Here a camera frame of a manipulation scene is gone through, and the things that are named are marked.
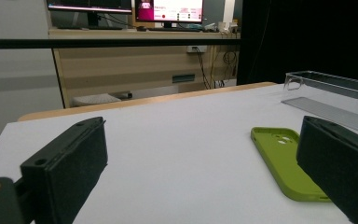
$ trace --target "clear plastic box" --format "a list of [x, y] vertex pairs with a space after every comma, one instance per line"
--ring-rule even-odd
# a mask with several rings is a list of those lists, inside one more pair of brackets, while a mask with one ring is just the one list
[[358, 131], [358, 80], [312, 71], [287, 73], [282, 103]]

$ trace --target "black monitor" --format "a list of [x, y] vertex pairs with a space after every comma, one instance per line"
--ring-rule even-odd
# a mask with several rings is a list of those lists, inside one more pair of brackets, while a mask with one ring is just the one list
[[89, 26], [98, 26], [98, 13], [132, 14], [131, 0], [48, 0], [48, 10], [86, 12]]
[[135, 20], [202, 24], [203, 0], [135, 0]]

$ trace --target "wall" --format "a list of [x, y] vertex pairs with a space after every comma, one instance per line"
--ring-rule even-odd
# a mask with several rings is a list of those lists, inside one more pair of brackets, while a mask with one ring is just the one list
[[[48, 38], [44, 1], [0, 1], [0, 38]], [[24, 114], [60, 108], [50, 49], [0, 49], [0, 133]]]

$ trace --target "phone case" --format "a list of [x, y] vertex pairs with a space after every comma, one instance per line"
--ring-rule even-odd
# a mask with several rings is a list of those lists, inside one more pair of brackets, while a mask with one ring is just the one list
[[286, 128], [255, 127], [251, 137], [284, 195], [300, 202], [331, 202], [297, 164], [298, 133]]

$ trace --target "wall socket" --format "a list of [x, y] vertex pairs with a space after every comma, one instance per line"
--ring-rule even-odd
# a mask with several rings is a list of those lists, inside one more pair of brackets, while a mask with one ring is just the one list
[[198, 51], [196, 49], [193, 48], [199, 48], [199, 51], [201, 53], [205, 53], [207, 46], [206, 45], [192, 45], [192, 46], [187, 46], [187, 53], [197, 53]]

